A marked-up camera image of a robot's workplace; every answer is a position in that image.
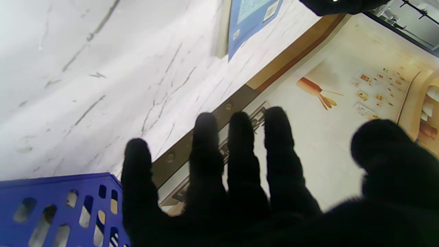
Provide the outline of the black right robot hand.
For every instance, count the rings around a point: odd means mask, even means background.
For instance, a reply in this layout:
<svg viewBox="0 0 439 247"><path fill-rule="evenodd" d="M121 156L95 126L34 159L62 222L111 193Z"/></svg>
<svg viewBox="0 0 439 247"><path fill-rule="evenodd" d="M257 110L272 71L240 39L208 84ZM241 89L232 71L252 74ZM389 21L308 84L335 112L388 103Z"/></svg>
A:
<svg viewBox="0 0 439 247"><path fill-rule="evenodd" d="M270 197L261 187L254 131L245 112L228 130L226 190L218 127L211 113L193 128L185 207L159 207L147 142L125 148L123 225L132 247L437 247L438 160L388 119L362 125L350 152L364 170L361 196L327 212L306 187L287 114L265 112Z"/></svg>

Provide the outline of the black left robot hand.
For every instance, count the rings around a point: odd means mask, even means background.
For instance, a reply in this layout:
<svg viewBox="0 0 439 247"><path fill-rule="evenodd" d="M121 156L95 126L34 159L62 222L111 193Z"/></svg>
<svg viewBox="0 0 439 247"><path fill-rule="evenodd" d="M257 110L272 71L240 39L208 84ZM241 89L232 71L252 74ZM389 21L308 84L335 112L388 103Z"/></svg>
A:
<svg viewBox="0 0 439 247"><path fill-rule="evenodd" d="M388 0L301 0L317 16L359 14L387 4Z"/></svg>

